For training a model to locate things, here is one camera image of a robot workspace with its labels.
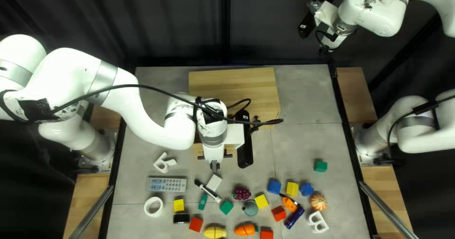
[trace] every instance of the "red cube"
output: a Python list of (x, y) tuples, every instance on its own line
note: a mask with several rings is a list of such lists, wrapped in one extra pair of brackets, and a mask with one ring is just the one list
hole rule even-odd
[(261, 239), (273, 239), (273, 231), (261, 230)]
[(201, 231), (202, 223), (204, 223), (204, 221), (193, 217), (191, 219), (190, 229), (199, 233)]
[(284, 211), (283, 207), (281, 207), (281, 205), (273, 209), (272, 214), (275, 217), (276, 221), (286, 219), (286, 212)]

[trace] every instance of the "yellow block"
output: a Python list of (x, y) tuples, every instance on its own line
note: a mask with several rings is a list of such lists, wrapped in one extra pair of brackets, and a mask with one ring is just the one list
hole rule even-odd
[(258, 205), (259, 209), (262, 209), (266, 206), (268, 206), (268, 201), (267, 198), (265, 198), (265, 195), (260, 195), (254, 199), (256, 201), (256, 204)]
[(183, 212), (185, 210), (185, 205), (183, 204), (183, 199), (174, 200), (174, 212)]
[(286, 194), (290, 196), (297, 196), (297, 192), (299, 191), (299, 185), (294, 182), (288, 182), (286, 188)]

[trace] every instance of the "green toy piece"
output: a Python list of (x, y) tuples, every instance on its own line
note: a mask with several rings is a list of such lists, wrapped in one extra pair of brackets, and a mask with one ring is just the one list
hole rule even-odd
[(227, 214), (232, 210), (233, 207), (234, 207), (234, 205), (233, 205), (230, 201), (225, 201), (225, 202), (223, 203), (223, 205), (221, 205), (220, 210), (221, 210), (225, 215), (227, 215)]
[(200, 210), (202, 210), (202, 211), (204, 210), (204, 208), (205, 208), (205, 203), (207, 202), (207, 197), (208, 197), (208, 196), (207, 196), (206, 194), (203, 194), (203, 195), (201, 196), (201, 201), (199, 201), (199, 206), (197, 207), (198, 209), (200, 209)]
[(327, 163), (326, 162), (317, 161), (314, 164), (314, 170), (316, 172), (325, 172), (325, 171), (327, 171)]

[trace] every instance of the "toy orange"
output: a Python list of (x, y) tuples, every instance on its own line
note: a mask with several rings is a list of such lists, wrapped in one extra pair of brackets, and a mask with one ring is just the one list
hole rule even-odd
[(318, 211), (322, 211), (327, 207), (327, 200), (320, 193), (315, 193), (310, 198), (310, 203), (313, 208)]

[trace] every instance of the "white tape roll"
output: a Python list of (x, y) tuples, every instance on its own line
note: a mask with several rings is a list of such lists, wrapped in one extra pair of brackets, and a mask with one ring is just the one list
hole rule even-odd
[[(160, 203), (160, 207), (158, 208), (158, 210), (154, 213), (150, 213), (150, 206), (156, 202), (159, 202)], [(159, 197), (152, 197), (150, 198), (149, 200), (147, 200), (144, 204), (144, 212), (145, 214), (147, 214), (147, 216), (149, 217), (158, 217), (160, 216), (162, 213), (163, 213), (163, 200), (161, 200), (161, 198)]]

